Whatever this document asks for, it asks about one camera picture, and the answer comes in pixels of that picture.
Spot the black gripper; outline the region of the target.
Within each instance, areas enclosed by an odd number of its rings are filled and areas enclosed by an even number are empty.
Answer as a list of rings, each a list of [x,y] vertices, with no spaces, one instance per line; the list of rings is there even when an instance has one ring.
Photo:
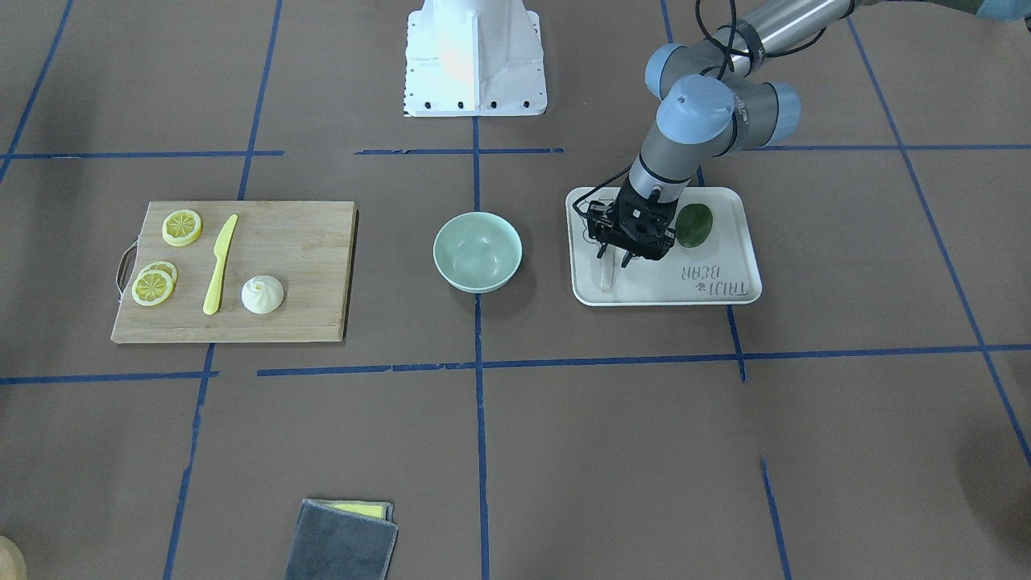
[[[675,203],[660,203],[659,195],[648,198],[638,193],[620,193],[616,201],[591,201],[586,210],[588,236],[598,243],[597,259],[608,245],[625,251],[619,266],[626,269],[634,257],[663,259],[675,243]]]

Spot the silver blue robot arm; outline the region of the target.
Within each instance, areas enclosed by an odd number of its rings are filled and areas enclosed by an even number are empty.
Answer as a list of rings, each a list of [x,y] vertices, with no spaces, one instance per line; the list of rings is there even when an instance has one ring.
[[[619,173],[616,199],[583,194],[572,209],[583,219],[597,258],[623,250],[623,261],[658,261],[675,243],[681,193],[701,164],[720,155],[787,139],[801,118],[792,87],[750,80],[766,61],[809,47],[847,18],[855,1],[765,1],[733,11],[694,45],[668,43],[648,58],[645,84],[659,100],[656,117],[634,161]]]

